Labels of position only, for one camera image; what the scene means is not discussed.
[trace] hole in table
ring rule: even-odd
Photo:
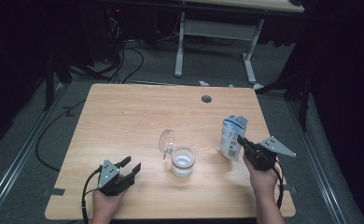
[[[202,101],[203,101],[204,103],[211,103],[212,98],[211,98],[211,96],[209,96],[209,95],[204,95],[204,96],[202,96]]]

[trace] wooden table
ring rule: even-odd
[[[212,98],[204,103],[202,96]],[[142,162],[115,218],[255,217],[255,198],[243,160],[230,161],[219,151],[222,121],[229,115],[248,119],[246,136],[253,142],[269,137],[255,92],[247,88],[95,84],[84,105],[52,195],[49,219],[82,219],[80,200],[88,176],[104,159],[113,163],[132,156],[121,170],[128,174]],[[188,178],[171,172],[162,159],[159,138],[175,130],[175,144],[196,154]],[[88,189],[95,189],[98,177]],[[91,217],[91,194],[86,196]],[[295,208],[285,192],[282,214]]]

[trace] clear glass mug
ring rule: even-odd
[[[159,150],[165,159],[167,154],[171,155],[173,174],[180,178],[186,178],[193,172],[193,165],[196,157],[189,147],[174,147],[174,130],[165,130],[159,140]]]

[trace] table leg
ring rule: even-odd
[[[257,83],[257,81],[255,79],[254,71],[252,69],[251,57],[252,57],[252,54],[254,52],[255,46],[256,46],[256,44],[258,42],[260,31],[261,31],[261,28],[263,26],[263,23],[264,23],[264,19],[259,20],[258,25],[255,28],[255,31],[254,31],[254,34],[253,34],[253,37],[252,37],[252,40],[251,40],[251,44],[250,44],[248,50],[246,51],[246,53],[243,54],[246,75],[248,76],[248,81],[251,84],[256,84]]]

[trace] metal frame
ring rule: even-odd
[[[8,168],[7,172],[5,173],[4,177],[0,183],[0,207],[5,200],[6,196],[10,192],[11,188],[13,187],[14,182],[16,181],[17,177],[19,176],[22,168],[24,167],[25,163],[28,161],[32,151],[35,149],[35,142],[39,134],[44,129],[51,112],[53,111],[54,107],[56,106],[57,102],[63,97],[67,89],[67,86],[60,84],[58,86],[57,97],[52,105],[49,107],[48,110],[44,111],[40,116],[39,120],[36,122],[34,128],[29,133],[27,139],[25,140],[24,144],[22,145],[19,154],[14,159],[10,167]]]
[[[260,19],[257,26],[238,25],[222,22],[194,21],[186,20],[185,13],[181,12],[179,27],[179,45],[176,53],[175,76],[182,77],[183,57],[184,57],[184,38],[185,35],[200,35],[209,37],[220,37],[228,39],[249,40],[250,45],[243,54],[246,76],[251,84],[256,84],[255,73],[252,69],[251,57],[255,46],[258,43],[264,19]]]

